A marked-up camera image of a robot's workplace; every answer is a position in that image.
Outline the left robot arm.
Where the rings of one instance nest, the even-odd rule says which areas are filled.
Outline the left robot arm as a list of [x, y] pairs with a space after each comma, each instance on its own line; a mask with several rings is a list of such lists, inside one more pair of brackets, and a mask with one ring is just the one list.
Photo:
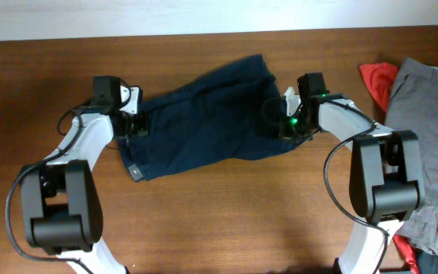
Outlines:
[[103, 239], [101, 208], [92, 170], [114, 140], [148, 132], [139, 110], [142, 89], [116, 76], [96, 76], [93, 96], [71, 108], [71, 128], [43, 160], [22, 168], [11, 191], [21, 196], [27, 243], [45, 256], [15, 250], [45, 263], [67, 263], [76, 273], [127, 273]]

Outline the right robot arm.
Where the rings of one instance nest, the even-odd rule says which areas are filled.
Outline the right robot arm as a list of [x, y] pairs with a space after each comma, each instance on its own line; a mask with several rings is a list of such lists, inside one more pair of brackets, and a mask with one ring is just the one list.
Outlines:
[[329, 182], [330, 161], [341, 148], [351, 152], [349, 197], [354, 212], [348, 212], [337, 199], [332, 201], [354, 226], [332, 271], [378, 273], [390, 241], [424, 204], [417, 135], [371, 119], [351, 99], [331, 93], [320, 72], [299, 77], [297, 87], [288, 88], [284, 99], [287, 121], [281, 124], [281, 136], [306, 141], [318, 132], [328, 132], [339, 140], [323, 166], [330, 197], [335, 195]]

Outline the navy blue shorts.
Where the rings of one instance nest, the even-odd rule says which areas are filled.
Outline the navy blue shorts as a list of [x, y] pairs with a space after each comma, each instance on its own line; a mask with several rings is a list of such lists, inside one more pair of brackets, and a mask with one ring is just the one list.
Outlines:
[[286, 102], [261, 55], [237, 60], [139, 105], [149, 136], [119, 141], [135, 182], [236, 158], [257, 161], [304, 142], [278, 138]]

